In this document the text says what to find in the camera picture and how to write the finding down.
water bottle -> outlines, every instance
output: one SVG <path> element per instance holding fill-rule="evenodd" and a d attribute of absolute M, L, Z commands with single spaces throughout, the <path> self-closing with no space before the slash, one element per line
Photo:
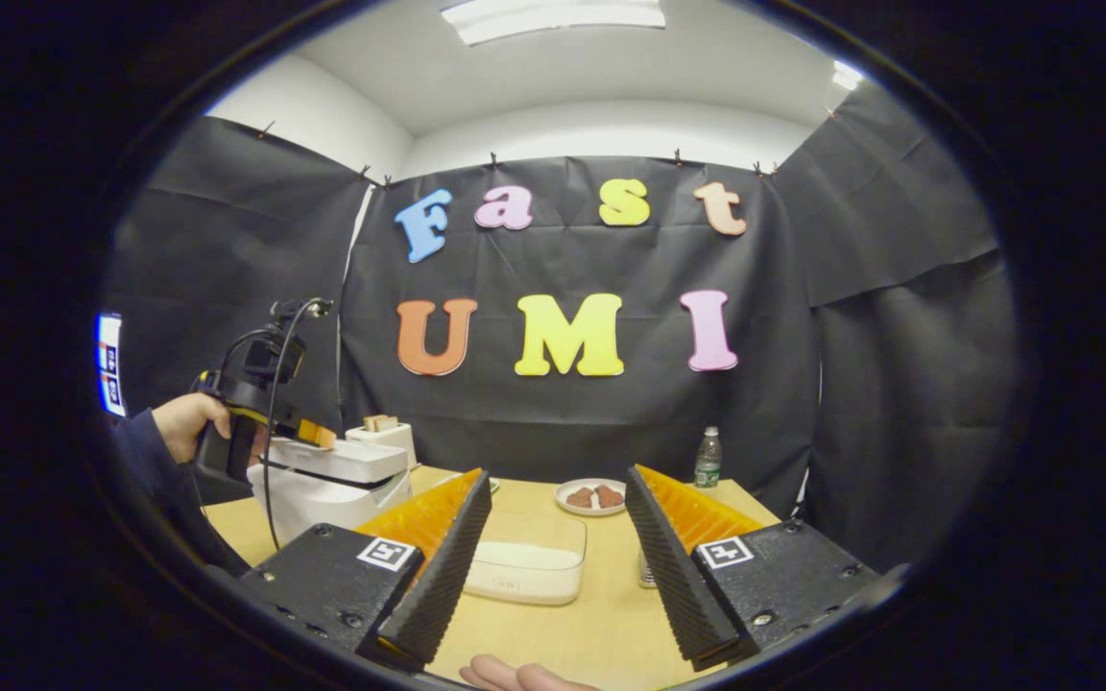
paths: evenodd
<path fill-rule="evenodd" d="M 698 447 L 698 458 L 695 459 L 695 486 L 711 490 L 719 484 L 719 464 L 724 458 L 724 451 L 719 446 L 719 430 L 708 427 Z"/>

transparent container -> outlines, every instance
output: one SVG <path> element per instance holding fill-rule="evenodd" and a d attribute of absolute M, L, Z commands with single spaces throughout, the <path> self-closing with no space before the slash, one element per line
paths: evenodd
<path fill-rule="evenodd" d="M 491 512 L 463 591 L 535 605 L 578 597 L 587 525 L 567 516 Z"/>

food on plate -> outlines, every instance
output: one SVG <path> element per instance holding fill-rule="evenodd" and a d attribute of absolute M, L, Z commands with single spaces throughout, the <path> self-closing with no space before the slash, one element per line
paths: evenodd
<path fill-rule="evenodd" d="M 593 491 L 589 486 L 581 486 L 578 491 L 565 499 L 565 503 L 580 509 L 589 509 L 592 507 L 592 495 Z"/>
<path fill-rule="evenodd" d="M 611 509 L 626 503 L 626 495 L 612 490 L 606 484 L 597 484 L 596 494 L 601 495 L 601 509 Z"/>

wooden table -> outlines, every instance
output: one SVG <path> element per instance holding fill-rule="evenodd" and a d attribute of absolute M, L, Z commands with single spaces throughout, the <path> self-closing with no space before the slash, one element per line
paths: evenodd
<path fill-rule="evenodd" d="M 444 469 L 416 468 L 413 495 L 451 475 Z M 458 680 L 458 670 L 478 652 L 492 652 L 513 666 L 541 663 L 566 679 L 608 691 L 666 688 L 714 672 L 716 668 L 695 673 L 680 659 L 658 591 L 637 584 L 639 545 L 626 512 L 572 515 L 556 505 L 556 484 L 500 480 L 492 495 L 494 511 L 571 516 L 587 525 L 578 598 L 561 607 L 542 607 L 465 594 L 427 672 Z M 763 525 L 780 522 L 732 480 L 721 480 L 711 495 Z M 257 500 L 208 506 L 207 516 L 250 565 L 275 552 Z"/>

